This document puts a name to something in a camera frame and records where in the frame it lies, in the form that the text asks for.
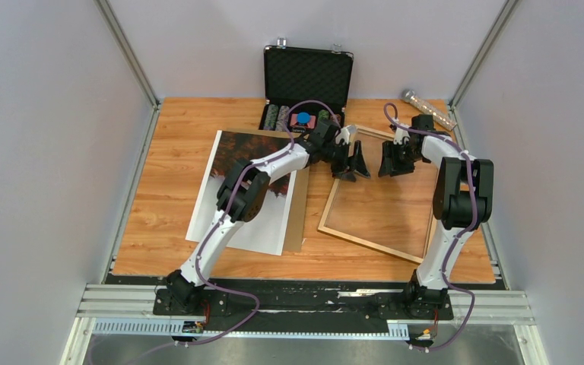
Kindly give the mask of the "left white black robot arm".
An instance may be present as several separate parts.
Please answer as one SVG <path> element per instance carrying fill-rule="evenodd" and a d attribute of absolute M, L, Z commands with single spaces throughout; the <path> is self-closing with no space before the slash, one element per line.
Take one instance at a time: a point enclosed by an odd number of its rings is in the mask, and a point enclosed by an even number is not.
<path fill-rule="evenodd" d="M 268 187 L 289 173 L 320 161 L 329 163 L 336 179 L 369 177 L 357 127 L 321 121 L 311 131 L 291 136 L 280 150 L 255 160 L 239 159 L 219 187 L 215 210 L 202 240 L 189 258 L 166 277 L 173 304 L 185 314 L 202 306 L 202 291 L 211 271 L 235 233 L 261 211 Z"/>

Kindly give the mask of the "brown cardboard backing board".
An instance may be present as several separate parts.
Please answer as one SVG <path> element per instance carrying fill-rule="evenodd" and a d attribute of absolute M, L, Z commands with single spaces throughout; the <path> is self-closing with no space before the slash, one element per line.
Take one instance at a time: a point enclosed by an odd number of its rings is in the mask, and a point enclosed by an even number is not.
<path fill-rule="evenodd" d="M 266 157 L 287 147 L 289 136 L 284 132 L 230 129 L 233 156 L 247 160 Z M 261 211 L 245 224 L 228 246 L 272 256 L 285 251 L 299 252 L 303 242 L 303 221 L 306 212 L 308 172 L 290 173 L 273 182 L 265 195 Z"/>

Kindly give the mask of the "red forest photo print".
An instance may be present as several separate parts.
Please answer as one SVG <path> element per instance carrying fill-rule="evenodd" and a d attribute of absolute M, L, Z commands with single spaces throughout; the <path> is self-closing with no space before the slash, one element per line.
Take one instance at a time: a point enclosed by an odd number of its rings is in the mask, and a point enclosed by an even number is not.
<path fill-rule="evenodd" d="M 217 210 L 217 193 L 226 175 L 239 160 L 256 160 L 289 147 L 290 138 L 283 134 L 263 135 L 248 132 L 217 131 L 186 239 L 201 242 L 213 226 Z M 296 173 L 288 173 L 268 186 L 262 203 L 256 207 L 227 244 L 234 249 L 279 256 L 283 252 L 287 222 L 296 183 Z"/>

